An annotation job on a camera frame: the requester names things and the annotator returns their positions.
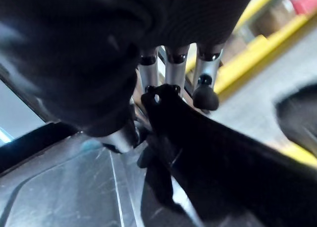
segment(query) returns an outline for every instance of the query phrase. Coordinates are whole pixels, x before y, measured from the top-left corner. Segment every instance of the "bolt hole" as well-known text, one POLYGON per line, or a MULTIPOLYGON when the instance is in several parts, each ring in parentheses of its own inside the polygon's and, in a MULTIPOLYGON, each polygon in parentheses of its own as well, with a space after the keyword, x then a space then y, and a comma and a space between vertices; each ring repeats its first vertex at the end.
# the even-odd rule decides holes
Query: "bolt hole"
POLYGON ((159 103, 160 103, 160 97, 159 97, 158 94, 155 94, 154 100, 155 100, 156 104, 159 104, 159 103))

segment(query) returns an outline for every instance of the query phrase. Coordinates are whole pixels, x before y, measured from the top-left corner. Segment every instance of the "yellow safety line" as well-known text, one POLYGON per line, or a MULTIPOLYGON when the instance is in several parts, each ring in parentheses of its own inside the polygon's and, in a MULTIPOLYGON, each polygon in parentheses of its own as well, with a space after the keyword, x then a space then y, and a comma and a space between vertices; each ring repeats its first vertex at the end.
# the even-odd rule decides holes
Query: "yellow safety line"
POLYGON ((255 73, 260 72, 283 53, 295 40, 303 36, 301 28, 308 22, 315 24, 316 18, 316 14, 309 17, 299 15, 268 38, 262 35, 256 37, 241 54, 219 69, 214 90, 220 99, 225 100, 255 73))
POLYGON ((247 6, 243 14, 241 15, 236 27, 234 30, 239 29, 244 23, 251 19, 257 12, 259 12, 266 4, 271 0, 255 0, 251 1, 247 6))
POLYGON ((317 159, 315 156, 293 142, 290 142, 287 147, 278 149, 278 151, 300 163, 317 168, 317 159))

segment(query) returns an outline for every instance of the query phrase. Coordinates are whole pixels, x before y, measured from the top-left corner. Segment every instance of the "red object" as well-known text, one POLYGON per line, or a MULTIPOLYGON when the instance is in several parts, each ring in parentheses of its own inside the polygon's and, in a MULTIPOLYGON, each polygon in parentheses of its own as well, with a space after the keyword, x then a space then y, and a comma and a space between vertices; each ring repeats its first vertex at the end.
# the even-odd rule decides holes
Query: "red object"
POLYGON ((310 14, 317 10, 317 0, 292 0, 297 14, 310 14))

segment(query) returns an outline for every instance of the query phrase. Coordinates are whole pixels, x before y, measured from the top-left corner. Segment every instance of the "warehouse floor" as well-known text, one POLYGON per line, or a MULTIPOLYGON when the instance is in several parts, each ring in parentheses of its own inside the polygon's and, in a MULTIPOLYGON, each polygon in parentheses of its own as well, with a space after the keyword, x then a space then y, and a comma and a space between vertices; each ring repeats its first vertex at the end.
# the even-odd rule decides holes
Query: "warehouse floor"
POLYGON ((275 118, 276 102, 317 82, 317 29, 226 100, 210 117, 277 149, 289 141, 275 118))

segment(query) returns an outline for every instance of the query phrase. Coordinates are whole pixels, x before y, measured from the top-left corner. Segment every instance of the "gray floor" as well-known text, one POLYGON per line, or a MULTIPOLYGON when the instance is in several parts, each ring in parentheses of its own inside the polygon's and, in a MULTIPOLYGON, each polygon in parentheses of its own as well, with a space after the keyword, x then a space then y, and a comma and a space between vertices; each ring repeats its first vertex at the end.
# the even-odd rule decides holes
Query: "gray floor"
POLYGON ((211 118, 270 146, 288 140, 275 119, 274 104, 317 82, 317 29, 224 102, 211 118))

